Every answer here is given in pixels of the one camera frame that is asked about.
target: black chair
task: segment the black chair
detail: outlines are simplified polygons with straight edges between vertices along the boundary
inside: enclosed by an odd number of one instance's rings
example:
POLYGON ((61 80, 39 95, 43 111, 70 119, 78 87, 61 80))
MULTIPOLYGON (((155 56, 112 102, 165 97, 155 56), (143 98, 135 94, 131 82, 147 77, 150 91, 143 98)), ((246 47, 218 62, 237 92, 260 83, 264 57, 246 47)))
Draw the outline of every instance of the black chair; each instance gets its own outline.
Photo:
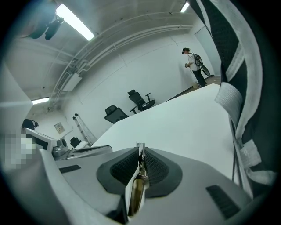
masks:
POLYGON ((78 139, 78 138, 75 138, 75 137, 73 137, 73 138, 70 140, 70 144, 71 144, 74 148, 76 148, 77 145, 80 144, 80 142, 81 142, 81 141, 79 141, 79 139, 78 139))
POLYGON ((147 103, 145 103, 145 100, 135 90, 129 91, 128 94, 129 94, 129 99, 132 100, 137 105, 137 109, 140 111, 145 111, 145 110, 151 108, 155 104, 155 100, 150 100, 150 98, 149 98, 149 95, 151 93, 146 95, 148 98, 147 103))
POLYGON ((115 105, 109 106, 106 110, 106 116, 104 117, 107 121, 115 124, 116 122, 128 118, 128 116, 115 105))

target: ceiling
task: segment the ceiling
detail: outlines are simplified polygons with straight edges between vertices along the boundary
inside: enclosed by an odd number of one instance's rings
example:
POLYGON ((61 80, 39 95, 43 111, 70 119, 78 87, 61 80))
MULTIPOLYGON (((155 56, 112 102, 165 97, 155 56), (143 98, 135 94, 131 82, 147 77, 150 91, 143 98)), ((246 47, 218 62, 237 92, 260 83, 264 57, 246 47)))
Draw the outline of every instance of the ceiling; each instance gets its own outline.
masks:
MULTIPOLYGON (((184 0, 62 0, 95 35, 87 41, 64 22, 50 40, 16 38, 5 62, 30 99, 49 97, 63 72, 79 62, 91 60, 121 39, 159 27, 189 26, 197 19, 191 7, 180 13, 184 0)), ((41 113, 48 103, 34 106, 41 113)))

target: floor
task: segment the floor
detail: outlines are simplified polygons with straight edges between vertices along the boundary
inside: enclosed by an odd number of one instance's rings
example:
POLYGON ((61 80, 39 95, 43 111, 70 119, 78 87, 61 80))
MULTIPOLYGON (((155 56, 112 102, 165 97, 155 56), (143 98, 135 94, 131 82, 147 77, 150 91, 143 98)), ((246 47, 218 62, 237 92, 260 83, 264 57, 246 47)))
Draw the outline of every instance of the floor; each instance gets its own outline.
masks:
MULTIPOLYGON (((210 77, 210 78, 208 78, 208 79, 206 80, 206 83, 207 83, 207 84, 215 83, 215 84, 220 85, 220 82, 221 82, 220 76, 212 76, 212 77, 210 77)), ((187 93, 192 92, 192 91, 195 91, 195 90, 197 90, 197 89, 199 89, 199 88, 200 88, 200 86, 199 86, 198 88, 191 88, 191 89, 187 90, 186 92, 182 93, 181 95, 187 94, 187 93)))

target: white table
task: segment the white table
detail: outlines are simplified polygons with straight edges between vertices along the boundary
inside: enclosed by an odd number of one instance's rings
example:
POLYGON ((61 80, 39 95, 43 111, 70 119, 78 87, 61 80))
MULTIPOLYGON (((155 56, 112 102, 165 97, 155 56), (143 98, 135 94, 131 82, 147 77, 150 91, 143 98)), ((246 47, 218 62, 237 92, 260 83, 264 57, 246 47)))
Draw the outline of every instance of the white table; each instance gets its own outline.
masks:
POLYGON ((115 123, 92 146, 113 151, 135 147, 160 149, 209 164, 232 178, 233 141, 228 114, 214 99, 211 84, 115 123))
POLYGON ((81 141, 79 143, 79 145, 77 145, 74 149, 82 149, 82 148, 85 148, 87 146, 88 142, 86 141, 81 141))

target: ceiling light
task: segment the ceiling light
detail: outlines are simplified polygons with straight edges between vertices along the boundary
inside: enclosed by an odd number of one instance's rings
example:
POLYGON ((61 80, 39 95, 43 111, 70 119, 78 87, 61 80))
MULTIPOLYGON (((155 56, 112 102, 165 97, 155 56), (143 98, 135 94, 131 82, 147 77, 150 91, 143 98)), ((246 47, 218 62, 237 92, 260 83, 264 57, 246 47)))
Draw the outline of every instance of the ceiling light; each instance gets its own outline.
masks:
POLYGON ((185 2, 184 6, 181 8, 180 12, 185 12, 188 6, 189 6, 189 4, 187 2, 185 2))
POLYGON ((42 102, 47 102, 49 101, 49 97, 47 98, 40 98, 40 99, 36 99, 36 100, 33 100, 32 103, 35 105, 35 104, 39 104, 39 103, 42 103, 42 102))
POLYGON ((74 15, 64 4, 57 7, 57 15, 62 17, 70 26, 82 34, 87 40, 91 40, 94 34, 74 15))

